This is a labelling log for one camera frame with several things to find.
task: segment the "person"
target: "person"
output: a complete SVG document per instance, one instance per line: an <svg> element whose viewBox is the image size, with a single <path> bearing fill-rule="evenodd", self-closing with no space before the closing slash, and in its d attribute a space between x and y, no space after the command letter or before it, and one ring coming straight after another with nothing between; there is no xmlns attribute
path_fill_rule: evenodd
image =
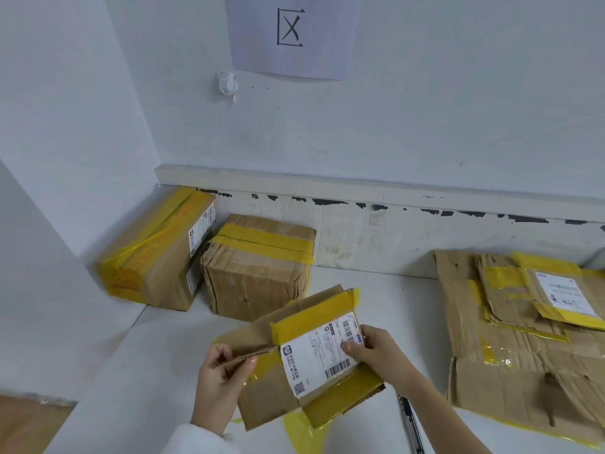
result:
<svg viewBox="0 0 605 454"><path fill-rule="evenodd" d="M390 334L380 328L361 325L366 347L344 342L343 351L365 362L397 392L408 398L437 454L489 454L490 451L466 427L462 419L399 349ZM249 358L230 379L220 363L233 358L225 344L214 344L201 365L191 424L178 426L162 454L239 454L223 438L239 393L256 365Z"/></svg>

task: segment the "white paper sheet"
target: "white paper sheet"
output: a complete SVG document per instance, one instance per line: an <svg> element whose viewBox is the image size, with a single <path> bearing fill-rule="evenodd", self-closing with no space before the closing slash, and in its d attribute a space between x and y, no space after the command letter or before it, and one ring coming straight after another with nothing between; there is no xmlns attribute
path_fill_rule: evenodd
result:
<svg viewBox="0 0 605 454"><path fill-rule="evenodd" d="M233 67L344 79L363 0L227 0Z"/></svg>

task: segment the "black peeling paint patch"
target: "black peeling paint patch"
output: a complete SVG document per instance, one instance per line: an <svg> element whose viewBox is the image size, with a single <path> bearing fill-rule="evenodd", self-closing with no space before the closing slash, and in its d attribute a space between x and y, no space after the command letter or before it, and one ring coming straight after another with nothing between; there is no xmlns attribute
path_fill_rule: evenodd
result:
<svg viewBox="0 0 605 454"><path fill-rule="evenodd" d="M465 215L468 215L469 217L477 217L477 218L483 218L485 216L485 212L458 212L458 213L464 213Z"/></svg>
<svg viewBox="0 0 605 454"><path fill-rule="evenodd" d="M550 221L544 218L536 217L521 217L519 215L508 215L508 218L514 220L515 223L550 223Z"/></svg>
<svg viewBox="0 0 605 454"><path fill-rule="evenodd" d="M344 201L332 201L329 199L313 199L315 205L333 205L333 204L348 204L348 202Z"/></svg>

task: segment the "brown floor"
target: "brown floor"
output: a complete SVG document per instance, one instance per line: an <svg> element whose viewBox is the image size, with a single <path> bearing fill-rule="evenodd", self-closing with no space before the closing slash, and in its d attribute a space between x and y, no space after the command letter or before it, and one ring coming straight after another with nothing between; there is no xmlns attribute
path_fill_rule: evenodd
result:
<svg viewBox="0 0 605 454"><path fill-rule="evenodd" d="M0 395L0 454L42 454L73 408Z"/></svg>

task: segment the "person's right hand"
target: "person's right hand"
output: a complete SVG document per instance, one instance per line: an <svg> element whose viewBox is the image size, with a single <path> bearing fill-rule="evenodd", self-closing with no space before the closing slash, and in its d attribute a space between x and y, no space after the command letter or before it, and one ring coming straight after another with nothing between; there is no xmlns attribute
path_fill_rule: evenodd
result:
<svg viewBox="0 0 605 454"><path fill-rule="evenodd" d="M360 325L366 346L345 341L343 351L357 361L362 361L404 396L410 391L419 371L399 349L389 332L369 325Z"/></svg>

